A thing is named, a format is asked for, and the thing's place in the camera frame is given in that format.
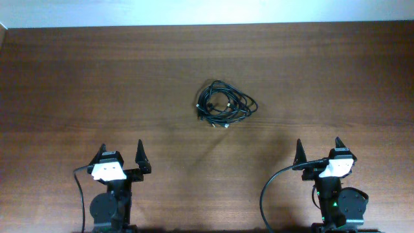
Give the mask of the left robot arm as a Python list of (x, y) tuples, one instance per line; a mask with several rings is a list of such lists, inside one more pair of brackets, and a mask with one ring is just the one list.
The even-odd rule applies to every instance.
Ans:
[(136, 225), (130, 223), (132, 184), (142, 182), (145, 174), (151, 173), (151, 165), (144, 151), (143, 142), (138, 141), (134, 169), (123, 169), (124, 160), (119, 151), (107, 151), (100, 146), (87, 167), (87, 173), (106, 187), (91, 201), (89, 212), (94, 220), (93, 232), (137, 233)]

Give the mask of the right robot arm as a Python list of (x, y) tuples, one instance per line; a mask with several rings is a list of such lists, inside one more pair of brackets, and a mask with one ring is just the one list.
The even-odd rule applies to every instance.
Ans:
[(342, 179), (352, 173), (356, 156), (335, 138), (329, 155), (308, 161), (301, 140), (297, 140), (294, 169), (301, 170), (303, 181), (313, 181), (322, 222), (311, 225), (312, 232), (357, 232), (364, 224), (369, 196), (356, 188), (343, 187)]

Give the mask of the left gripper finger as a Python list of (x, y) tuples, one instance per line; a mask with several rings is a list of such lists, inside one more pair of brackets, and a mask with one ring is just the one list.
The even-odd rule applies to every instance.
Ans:
[(92, 161), (89, 163), (89, 165), (94, 165), (99, 163), (102, 154), (106, 152), (106, 145), (102, 144), (97, 152), (97, 154), (93, 157)]
[(144, 151), (144, 145), (141, 139), (138, 140), (135, 163), (138, 164), (138, 167), (143, 174), (151, 173), (151, 165)]

